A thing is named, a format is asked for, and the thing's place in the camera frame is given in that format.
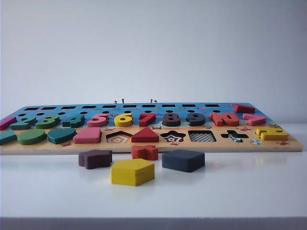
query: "white wall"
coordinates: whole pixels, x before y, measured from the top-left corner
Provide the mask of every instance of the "white wall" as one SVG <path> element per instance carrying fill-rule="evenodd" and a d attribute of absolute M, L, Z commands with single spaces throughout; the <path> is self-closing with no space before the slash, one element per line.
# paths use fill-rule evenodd
<path fill-rule="evenodd" d="M 306 0 L 1 1 L 1 118 L 152 98 L 307 122 L 306 87 Z"/>

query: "yellow puzzle piece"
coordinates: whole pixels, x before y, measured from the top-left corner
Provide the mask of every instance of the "yellow puzzle piece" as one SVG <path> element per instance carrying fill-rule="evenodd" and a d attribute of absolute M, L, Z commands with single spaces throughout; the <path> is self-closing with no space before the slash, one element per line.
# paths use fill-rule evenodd
<path fill-rule="evenodd" d="M 116 161 L 111 167 L 111 183 L 139 186 L 154 179 L 154 164 L 144 159 Z"/>
<path fill-rule="evenodd" d="M 256 134 L 260 135 L 262 140 L 288 140 L 288 133 L 282 128 L 257 128 Z"/>

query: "white table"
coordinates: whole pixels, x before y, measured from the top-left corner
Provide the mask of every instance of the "white table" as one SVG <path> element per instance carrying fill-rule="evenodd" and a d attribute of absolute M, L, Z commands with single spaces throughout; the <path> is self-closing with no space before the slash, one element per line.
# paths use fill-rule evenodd
<path fill-rule="evenodd" d="M 1 156 L 1 229 L 304 229 L 307 124 L 281 126 L 303 152 L 207 153 L 192 173 L 162 168 L 160 155 L 138 187 L 77 155 Z"/>

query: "wooden shape piece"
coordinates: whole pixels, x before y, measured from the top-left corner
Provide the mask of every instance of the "wooden shape piece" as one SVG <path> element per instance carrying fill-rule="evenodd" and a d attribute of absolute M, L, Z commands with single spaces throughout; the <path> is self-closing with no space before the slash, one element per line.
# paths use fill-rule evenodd
<path fill-rule="evenodd" d="M 243 114 L 242 119 L 248 120 L 248 125 L 256 126 L 266 123 L 267 118 L 265 116 L 260 116 L 255 114 Z"/>
<path fill-rule="evenodd" d="M 205 124 L 205 116 L 199 113 L 188 114 L 186 121 L 189 122 L 189 126 L 202 126 Z"/>
<path fill-rule="evenodd" d="M 107 124 L 109 114 L 95 114 L 91 121 L 87 122 L 88 127 L 102 127 Z"/>
<path fill-rule="evenodd" d="M 189 150 L 175 150 L 162 155 L 162 167 L 191 173 L 205 166 L 205 154 Z"/>
<path fill-rule="evenodd" d="M 174 127 L 181 124 L 180 117 L 175 113 L 166 113 L 163 115 L 162 125 Z"/>
<path fill-rule="evenodd" d="M 159 135 L 153 132 L 149 127 L 145 127 L 132 135 L 131 142 L 159 142 Z"/>
<path fill-rule="evenodd" d="M 238 126 L 240 120 L 237 115 L 232 113 L 210 113 L 209 118 L 213 120 L 216 126 L 223 126 L 224 124 L 227 126 Z"/>
<path fill-rule="evenodd" d="M 15 116 L 8 116 L 0 122 L 0 130 L 4 130 L 8 128 L 11 124 L 14 124 L 16 122 L 17 118 Z"/>
<path fill-rule="evenodd" d="M 140 113 L 139 126 L 148 126 L 155 120 L 154 113 Z"/>
<path fill-rule="evenodd" d="M 158 159 L 158 148 L 155 145 L 132 146 L 131 156 L 133 159 L 142 158 L 144 160 L 155 161 Z"/>
<path fill-rule="evenodd" d="M 13 130 L 7 130 L 4 132 L 0 132 L 0 145 L 9 143 L 16 139 L 17 139 L 17 136 Z"/>
<path fill-rule="evenodd" d="M 243 104 L 236 104 L 235 105 L 235 112 L 236 113 L 254 113 L 255 107 Z"/>
<path fill-rule="evenodd" d="M 17 141 L 21 145 L 33 145 L 46 139 L 47 135 L 43 129 L 30 129 L 17 135 Z"/>
<path fill-rule="evenodd" d="M 10 125 L 11 129 L 29 129 L 31 125 L 34 125 L 37 122 L 35 116 L 23 117 L 21 121 L 13 123 Z"/>
<path fill-rule="evenodd" d="M 60 144 L 71 140 L 76 134 L 74 128 L 55 128 L 48 132 L 48 139 L 53 144 Z"/>
<path fill-rule="evenodd" d="M 111 183 L 139 186 L 154 179 L 154 164 L 144 159 L 116 161 L 111 167 Z"/>
<path fill-rule="evenodd" d="M 100 141 L 101 131 L 99 127 L 85 127 L 73 137 L 75 144 L 99 143 Z"/>
<path fill-rule="evenodd" d="M 256 129 L 256 134 L 261 140 L 288 140 L 288 133 L 282 128 L 260 127 Z"/>
<path fill-rule="evenodd" d="M 86 169 L 109 167 L 112 162 L 112 150 L 91 150 L 79 153 L 79 165 Z"/>

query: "pink puzzle piece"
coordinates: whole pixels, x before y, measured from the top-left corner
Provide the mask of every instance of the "pink puzzle piece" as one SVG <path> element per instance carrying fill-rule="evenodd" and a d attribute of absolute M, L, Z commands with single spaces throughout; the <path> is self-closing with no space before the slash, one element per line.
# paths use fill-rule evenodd
<path fill-rule="evenodd" d="M 99 127 L 85 127 L 73 137 L 75 144 L 99 143 L 101 131 Z"/>
<path fill-rule="evenodd" d="M 11 124 L 14 124 L 17 122 L 17 119 L 15 116 L 8 116 L 3 121 L 0 122 L 0 130 L 4 130 L 8 128 Z"/>
<path fill-rule="evenodd" d="M 250 126 L 256 126 L 256 125 L 259 125 L 259 124 L 266 123 L 266 117 L 260 116 L 260 115 L 243 114 L 242 119 L 248 120 L 248 124 Z"/>

